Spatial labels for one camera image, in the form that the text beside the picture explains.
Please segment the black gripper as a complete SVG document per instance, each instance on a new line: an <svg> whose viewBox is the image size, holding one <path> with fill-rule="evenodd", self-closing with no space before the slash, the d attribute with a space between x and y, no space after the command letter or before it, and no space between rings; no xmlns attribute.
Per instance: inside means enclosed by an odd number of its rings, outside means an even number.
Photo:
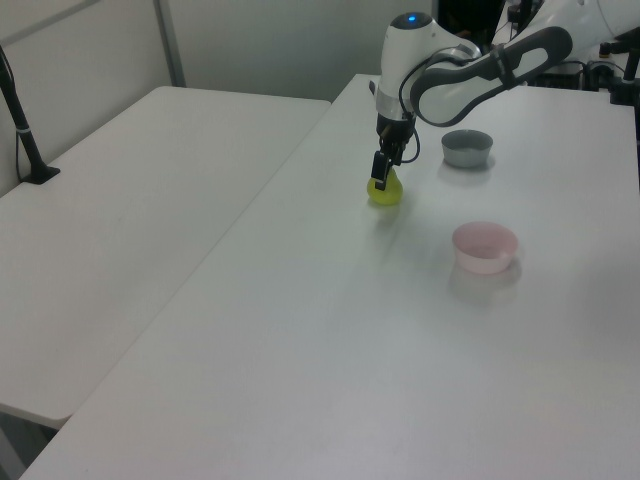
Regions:
<svg viewBox="0 0 640 480"><path fill-rule="evenodd" d="M379 151L373 157L371 179L376 190L385 191L389 170L389 161L393 165L412 163L415 157L404 159L407 144L415 136L415 117L409 115L402 120L391 120L377 115L376 133L379 137Z"/></svg>

